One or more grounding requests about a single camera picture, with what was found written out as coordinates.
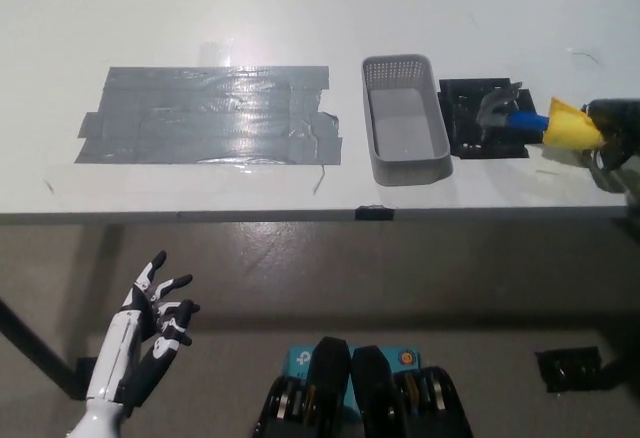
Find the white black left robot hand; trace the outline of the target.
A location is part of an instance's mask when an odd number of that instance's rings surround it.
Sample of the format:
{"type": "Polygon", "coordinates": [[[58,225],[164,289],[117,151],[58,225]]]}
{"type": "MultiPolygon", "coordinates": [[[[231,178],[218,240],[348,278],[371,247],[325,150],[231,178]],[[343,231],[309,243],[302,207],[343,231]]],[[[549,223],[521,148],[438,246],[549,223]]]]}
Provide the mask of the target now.
{"type": "Polygon", "coordinates": [[[121,406],[129,415],[159,384],[182,346],[192,343],[187,328],[200,306],[190,299],[167,301],[191,283],[190,274],[156,284],[167,258],[160,251],[134,280],[113,315],[88,385],[86,400],[121,406]]]}

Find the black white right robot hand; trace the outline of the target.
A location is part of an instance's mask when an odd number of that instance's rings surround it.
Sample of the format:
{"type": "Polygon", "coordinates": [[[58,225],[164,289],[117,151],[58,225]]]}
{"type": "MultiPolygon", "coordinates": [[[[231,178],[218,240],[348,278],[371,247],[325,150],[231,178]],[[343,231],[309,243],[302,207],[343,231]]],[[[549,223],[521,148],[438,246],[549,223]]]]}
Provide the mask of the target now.
{"type": "Polygon", "coordinates": [[[604,138],[604,144],[593,153],[599,170],[615,171],[639,155],[639,99],[595,99],[581,110],[604,138]]]}

